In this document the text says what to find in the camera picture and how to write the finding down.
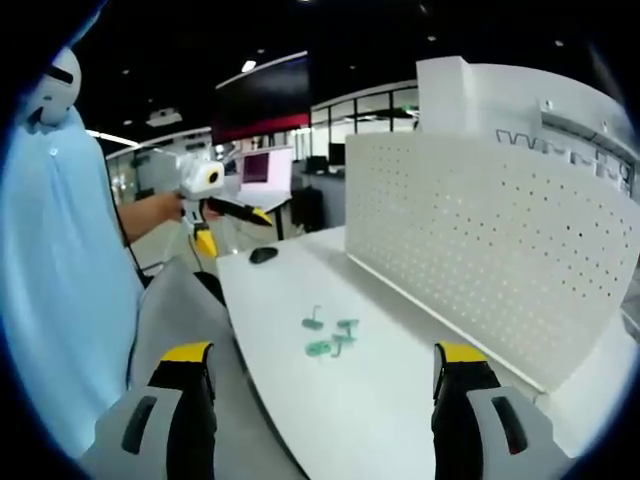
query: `person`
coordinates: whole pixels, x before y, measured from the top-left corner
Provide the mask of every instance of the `person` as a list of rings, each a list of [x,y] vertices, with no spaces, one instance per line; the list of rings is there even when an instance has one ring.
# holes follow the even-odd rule
[[[73,107],[80,83],[78,61],[65,48],[22,102],[0,191],[9,351],[37,416],[72,458],[126,392],[144,288],[123,247],[102,150]],[[118,214],[134,242],[180,221],[182,201],[159,194]]]

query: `white helmet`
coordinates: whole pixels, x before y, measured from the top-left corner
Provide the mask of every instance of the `white helmet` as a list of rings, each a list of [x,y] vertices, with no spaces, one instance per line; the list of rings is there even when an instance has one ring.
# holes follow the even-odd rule
[[[78,59],[70,49],[63,48],[29,96],[27,118],[58,125],[78,98],[81,81]]]

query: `computer mouse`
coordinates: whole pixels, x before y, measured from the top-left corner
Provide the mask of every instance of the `computer mouse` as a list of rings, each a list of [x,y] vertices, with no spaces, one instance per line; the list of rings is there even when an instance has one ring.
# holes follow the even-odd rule
[[[278,255],[278,249],[274,247],[260,247],[251,252],[249,261],[254,265],[260,265]]]

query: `pegboard divider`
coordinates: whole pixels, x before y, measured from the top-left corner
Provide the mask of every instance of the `pegboard divider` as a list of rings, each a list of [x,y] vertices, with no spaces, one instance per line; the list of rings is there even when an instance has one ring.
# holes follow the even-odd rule
[[[367,134],[348,138],[347,172],[349,256],[538,390],[575,370],[622,302],[640,208],[571,165]]]

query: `black ceiling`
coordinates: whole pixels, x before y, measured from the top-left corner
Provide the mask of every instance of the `black ceiling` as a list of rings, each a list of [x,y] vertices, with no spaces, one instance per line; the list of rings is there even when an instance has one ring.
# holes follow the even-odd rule
[[[74,48],[83,68],[78,108],[87,128],[135,141],[209,125],[213,88],[245,60],[302,50],[316,103],[415,78],[416,59],[445,55],[540,68],[602,89],[586,42],[594,15],[584,13],[540,1],[111,0]],[[183,121],[145,124],[168,107]]]

